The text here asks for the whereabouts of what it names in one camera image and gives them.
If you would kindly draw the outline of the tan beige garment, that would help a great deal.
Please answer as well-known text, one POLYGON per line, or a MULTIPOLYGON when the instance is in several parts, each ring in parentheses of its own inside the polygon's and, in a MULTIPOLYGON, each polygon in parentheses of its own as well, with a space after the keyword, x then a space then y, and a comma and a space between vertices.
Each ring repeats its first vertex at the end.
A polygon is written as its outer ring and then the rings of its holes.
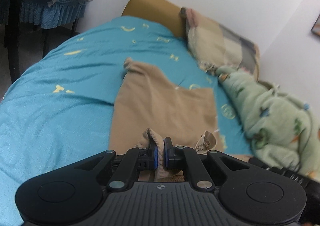
POLYGON ((125 59, 126 71, 114 102, 109 148, 125 154, 134 147, 158 148, 158 167, 146 171, 142 180, 182 182, 183 172, 165 168, 164 139, 173 146, 186 146, 199 154, 221 151, 213 90, 185 89, 170 82, 151 64, 125 59))

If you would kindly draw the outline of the light green printed blanket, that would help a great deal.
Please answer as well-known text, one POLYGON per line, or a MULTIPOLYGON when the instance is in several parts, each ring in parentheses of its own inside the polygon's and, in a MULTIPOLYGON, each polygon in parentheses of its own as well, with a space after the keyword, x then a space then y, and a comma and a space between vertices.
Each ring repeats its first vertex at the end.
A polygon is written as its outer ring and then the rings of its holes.
POLYGON ((258 159, 319 181, 319 121, 308 104, 242 69, 216 69, 258 159))

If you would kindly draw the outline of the turquoise patterned bed sheet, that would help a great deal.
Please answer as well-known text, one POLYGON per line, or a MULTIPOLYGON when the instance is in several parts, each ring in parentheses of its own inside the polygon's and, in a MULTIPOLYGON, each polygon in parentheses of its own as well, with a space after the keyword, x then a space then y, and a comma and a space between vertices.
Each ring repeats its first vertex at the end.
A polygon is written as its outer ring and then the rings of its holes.
POLYGON ((108 148, 126 58, 159 67, 184 88, 211 88, 227 154, 251 154, 217 77, 161 24, 119 17, 79 34, 29 67, 1 97, 1 225, 21 225, 15 192, 26 180, 108 148))

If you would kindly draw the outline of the plaid beige pillow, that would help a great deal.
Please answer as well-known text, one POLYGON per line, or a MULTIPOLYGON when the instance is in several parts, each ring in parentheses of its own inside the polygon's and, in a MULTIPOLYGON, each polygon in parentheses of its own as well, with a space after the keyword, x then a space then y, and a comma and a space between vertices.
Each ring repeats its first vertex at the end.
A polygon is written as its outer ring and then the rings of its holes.
POLYGON ((259 79, 258 45, 192 8, 181 8, 180 15, 186 22, 188 49, 201 70, 240 67, 259 79))

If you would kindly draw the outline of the tan wooden headboard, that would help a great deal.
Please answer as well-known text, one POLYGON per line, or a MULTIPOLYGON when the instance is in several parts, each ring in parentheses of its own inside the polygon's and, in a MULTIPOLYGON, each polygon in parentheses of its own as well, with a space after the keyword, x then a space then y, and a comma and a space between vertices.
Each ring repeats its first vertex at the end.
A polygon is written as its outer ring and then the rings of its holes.
POLYGON ((167 0, 129 0, 122 16, 157 22, 168 28, 174 36, 186 38, 186 21, 180 11, 180 7, 167 0))

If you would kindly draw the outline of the dark picture frame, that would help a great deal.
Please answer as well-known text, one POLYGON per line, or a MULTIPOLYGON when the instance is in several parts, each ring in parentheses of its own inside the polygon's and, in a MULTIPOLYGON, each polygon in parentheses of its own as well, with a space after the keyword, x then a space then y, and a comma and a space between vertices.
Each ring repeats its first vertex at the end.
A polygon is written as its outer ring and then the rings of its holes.
POLYGON ((311 32, 317 36, 320 36, 320 15, 318 16, 317 20, 315 21, 311 32))

